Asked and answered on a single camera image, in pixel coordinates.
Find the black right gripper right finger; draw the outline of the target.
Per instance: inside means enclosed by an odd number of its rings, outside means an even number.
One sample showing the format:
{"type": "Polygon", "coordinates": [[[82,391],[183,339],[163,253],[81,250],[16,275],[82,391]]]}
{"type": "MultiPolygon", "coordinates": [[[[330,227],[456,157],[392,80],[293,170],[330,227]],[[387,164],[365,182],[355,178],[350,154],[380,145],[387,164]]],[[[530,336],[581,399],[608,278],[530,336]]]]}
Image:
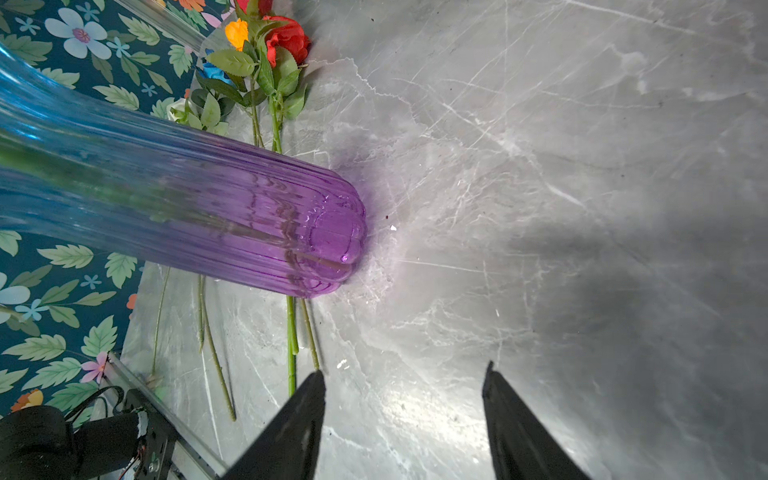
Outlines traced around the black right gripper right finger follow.
{"type": "Polygon", "coordinates": [[[589,479],[492,363],[482,399],[498,479],[589,479]]]}

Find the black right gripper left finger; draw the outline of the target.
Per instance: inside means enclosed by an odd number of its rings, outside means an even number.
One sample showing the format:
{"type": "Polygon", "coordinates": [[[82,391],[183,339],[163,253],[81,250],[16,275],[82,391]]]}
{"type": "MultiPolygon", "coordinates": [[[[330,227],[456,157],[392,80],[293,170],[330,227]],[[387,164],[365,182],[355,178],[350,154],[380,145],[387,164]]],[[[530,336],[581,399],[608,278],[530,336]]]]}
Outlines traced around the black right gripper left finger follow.
{"type": "Polygon", "coordinates": [[[312,480],[318,462],[325,414],[322,372],[309,375],[224,480],[312,480]]]}

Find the blue rose stem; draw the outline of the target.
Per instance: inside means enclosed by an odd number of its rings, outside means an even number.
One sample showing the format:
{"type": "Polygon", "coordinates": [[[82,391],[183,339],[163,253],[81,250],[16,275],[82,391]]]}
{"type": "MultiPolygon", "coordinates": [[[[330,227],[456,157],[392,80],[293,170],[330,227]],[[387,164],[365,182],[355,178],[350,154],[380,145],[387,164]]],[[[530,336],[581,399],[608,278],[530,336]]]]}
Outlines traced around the blue rose stem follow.
{"type": "Polygon", "coordinates": [[[220,122],[227,121],[234,109],[235,102],[221,93],[218,89],[211,88],[210,82],[234,87],[234,83],[223,70],[208,62],[206,59],[203,59],[202,63],[195,68],[192,91],[189,98],[196,109],[196,112],[201,113],[204,109],[208,95],[212,95],[219,104],[220,122]]]}

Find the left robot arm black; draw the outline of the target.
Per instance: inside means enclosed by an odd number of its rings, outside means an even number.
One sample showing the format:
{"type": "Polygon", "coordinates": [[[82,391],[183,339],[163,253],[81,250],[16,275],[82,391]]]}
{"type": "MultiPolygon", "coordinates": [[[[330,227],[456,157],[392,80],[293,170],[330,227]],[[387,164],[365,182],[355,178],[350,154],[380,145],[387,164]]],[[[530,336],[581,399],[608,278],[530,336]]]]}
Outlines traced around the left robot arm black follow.
{"type": "Polygon", "coordinates": [[[51,406],[34,406],[1,420],[3,479],[95,479],[126,467],[138,451],[136,413],[86,422],[79,429],[51,406]]]}

